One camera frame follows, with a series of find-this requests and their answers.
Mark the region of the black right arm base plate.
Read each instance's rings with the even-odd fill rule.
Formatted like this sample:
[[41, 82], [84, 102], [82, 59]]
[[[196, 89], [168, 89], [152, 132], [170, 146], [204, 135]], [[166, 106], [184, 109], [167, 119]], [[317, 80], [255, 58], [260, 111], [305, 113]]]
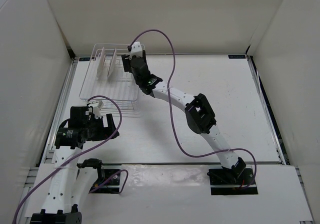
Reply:
[[246, 168], [238, 179], [233, 178], [224, 169], [209, 169], [211, 195], [258, 195], [256, 181], [252, 184], [253, 169]]

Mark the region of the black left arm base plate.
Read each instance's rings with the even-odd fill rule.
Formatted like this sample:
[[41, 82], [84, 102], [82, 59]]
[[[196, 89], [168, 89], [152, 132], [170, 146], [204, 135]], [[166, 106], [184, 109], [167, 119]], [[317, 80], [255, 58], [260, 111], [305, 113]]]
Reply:
[[[119, 193], [119, 185], [120, 185], [120, 174], [121, 173], [117, 173], [119, 172], [119, 169], [104, 169], [104, 176], [105, 178], [103, 180], [97, 180], [93, 186], [90, 188], [90, 192], [89, 193], [96, 193], [96, 194], [118, 194]], [[100, 184], [102, 184], [105, 180], [107, 180], [108, 178], [111, 179], [105, 183], [101, 188], [99, 188], [98, 190], [93, 191], [96, 187], [98, 187]]]

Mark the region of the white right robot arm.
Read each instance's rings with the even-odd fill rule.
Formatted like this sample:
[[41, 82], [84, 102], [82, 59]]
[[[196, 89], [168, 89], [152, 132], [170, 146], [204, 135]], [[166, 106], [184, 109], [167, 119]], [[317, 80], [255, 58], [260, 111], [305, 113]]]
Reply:
[[135, 83], [142, 92], [156, 99], [171, 103], [185, 113], [188, 127], [199, 134], [216, 152], [224, 176], [228, 183], [235, 184], [242, 179], [246, 164], [241, 157], [231, 150], [230, 145], [217, 127], [216, 115], [204, 94], [190, 95], [176, 88], [169, 88], [167, 84], [152, 74], [146, 61], [144, 50], [128, 47], [128, 54], [122, 55], [125, 72], [133, 75]]

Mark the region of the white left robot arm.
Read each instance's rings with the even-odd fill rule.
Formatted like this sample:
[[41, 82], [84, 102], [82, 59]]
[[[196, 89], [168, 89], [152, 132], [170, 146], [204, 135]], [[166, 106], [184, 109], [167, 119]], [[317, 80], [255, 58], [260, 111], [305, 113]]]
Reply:
[[93, 183], [99, 184], [105, 177], [101, 160], [78, 162], [83, 146], [87, 141], [118, 136], [112, 115], [101, 115], [102, 106], [101, 101], [72, 106], [69, 118], [59, 126], [54, 143], [54, 174], [49, 178], [41, 210], [32, 215], [31, 223], [81, 223], [80, 204]]

